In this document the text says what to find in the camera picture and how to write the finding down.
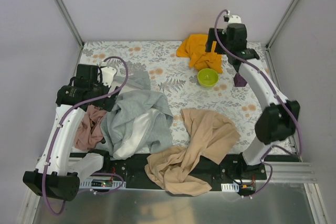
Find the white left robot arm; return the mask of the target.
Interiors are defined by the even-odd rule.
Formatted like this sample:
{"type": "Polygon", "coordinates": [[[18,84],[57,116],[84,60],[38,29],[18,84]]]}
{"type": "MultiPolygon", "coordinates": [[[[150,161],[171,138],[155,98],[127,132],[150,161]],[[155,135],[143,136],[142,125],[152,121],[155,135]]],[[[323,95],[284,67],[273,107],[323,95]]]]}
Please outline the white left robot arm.
{"type": "Polygon", "coordinates": [[[33,171],[26,171],[23,183],[36,195],[72,201],[80,183],[107,166],[106,151],[91,151],[69,165],[76,131],[89,105],[111,111],[118,93],[110,88],[117,70],[104,64],[79,64],[68,85],[57,92],[56,114],[45,150],[33,171]]]}

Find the pink cloth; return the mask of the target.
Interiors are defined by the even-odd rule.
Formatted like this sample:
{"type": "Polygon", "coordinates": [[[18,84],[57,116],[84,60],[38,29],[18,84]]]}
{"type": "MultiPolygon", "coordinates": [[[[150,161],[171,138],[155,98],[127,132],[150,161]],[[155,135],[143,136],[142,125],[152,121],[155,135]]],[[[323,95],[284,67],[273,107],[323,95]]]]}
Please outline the pink cloth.
{"type": "Polygon", "coordinates": [[[102,119],[107,111],[89,105],[76,131],[74,147],[81,151],[92,150],[103,140],[100,129],[102,119]]]}

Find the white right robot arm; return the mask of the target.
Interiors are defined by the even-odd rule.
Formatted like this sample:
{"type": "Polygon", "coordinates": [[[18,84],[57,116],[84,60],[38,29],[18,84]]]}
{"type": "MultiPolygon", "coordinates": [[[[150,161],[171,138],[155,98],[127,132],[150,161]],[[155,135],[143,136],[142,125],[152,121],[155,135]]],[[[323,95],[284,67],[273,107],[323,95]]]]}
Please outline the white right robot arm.
{"type": "Polygon", "coordinates": [[[269,78],[256,50],[247,48],[244,24],[229,24],[226,29],[210,28],[205,51],[226,55],[236,73],[256,96],[262,113],[255,124],[256,137],[241,156],[246,166],[262,163],[273,147],[297,133],[300,104],[290,101],[269,78]]]}

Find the orange cloth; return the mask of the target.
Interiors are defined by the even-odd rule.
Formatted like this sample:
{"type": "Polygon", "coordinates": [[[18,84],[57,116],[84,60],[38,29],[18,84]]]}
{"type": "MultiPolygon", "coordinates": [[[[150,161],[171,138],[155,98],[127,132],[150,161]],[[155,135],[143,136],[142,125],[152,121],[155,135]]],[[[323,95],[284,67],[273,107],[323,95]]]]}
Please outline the orange cloth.
{"type": "Polygon", "coordinates": [[[206,34],[191,34],[186,38],[176,50],[176,55],[180,58],[189,58],[189,67],[200,71],[210,68],[222,74],[222,56],[205,51],[208,36],[206,34]]]}

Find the grey sweatshirt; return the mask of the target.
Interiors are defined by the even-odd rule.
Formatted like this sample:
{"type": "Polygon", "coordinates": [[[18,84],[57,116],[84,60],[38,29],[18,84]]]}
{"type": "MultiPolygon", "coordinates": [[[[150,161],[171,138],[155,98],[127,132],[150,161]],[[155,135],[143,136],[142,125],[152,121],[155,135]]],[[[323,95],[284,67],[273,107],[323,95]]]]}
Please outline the grey sweatshirt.
{"type": "Polygon", "coordinates": [[[100,123],[103,139],[96,145],[114,159],[127,159],[148,147],[158,153],[173,144],[173,114],[165,94],[151,90],[148,72],[128,77],[114,107],[100,123]]]}

